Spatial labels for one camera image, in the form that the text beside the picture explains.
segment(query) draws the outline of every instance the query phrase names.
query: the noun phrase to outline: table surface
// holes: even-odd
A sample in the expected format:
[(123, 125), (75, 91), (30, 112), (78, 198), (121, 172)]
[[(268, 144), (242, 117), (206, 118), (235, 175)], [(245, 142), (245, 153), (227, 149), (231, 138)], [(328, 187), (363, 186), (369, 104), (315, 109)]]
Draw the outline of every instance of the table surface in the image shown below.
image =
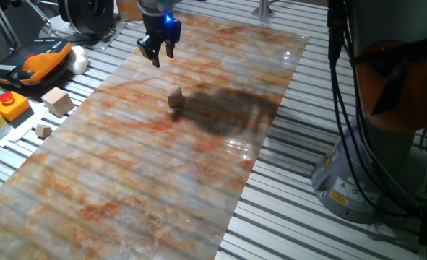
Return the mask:
[(176, 17), (175, 59), (135, 51), (0, 188), (0, 255), (215, 256), (308, 38)]

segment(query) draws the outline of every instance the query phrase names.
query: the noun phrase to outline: wooden block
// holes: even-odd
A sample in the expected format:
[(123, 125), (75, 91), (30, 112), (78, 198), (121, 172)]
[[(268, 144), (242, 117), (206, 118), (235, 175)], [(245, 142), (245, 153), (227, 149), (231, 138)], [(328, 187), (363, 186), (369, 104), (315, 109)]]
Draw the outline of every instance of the wooden block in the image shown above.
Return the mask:
[(53, 88), (50, 92), (41, 97), (49, 111), (55, 116), (62, 117), (74, 108), (74, 103), (67, 92)]
[(35, 134), (37, 134), (41, 138), (46, 138), (46, 137), (49, 137), (52, 132), (53, 132), (53, 129), (51, 129), (50, 126), (37, 125)]
[(174, 91), (171, 91), (168, 94), (168, 107), (169, 108), (183, 108), (184, 107), (184, 99), (183, 92), (181, 88), (178, 87)]

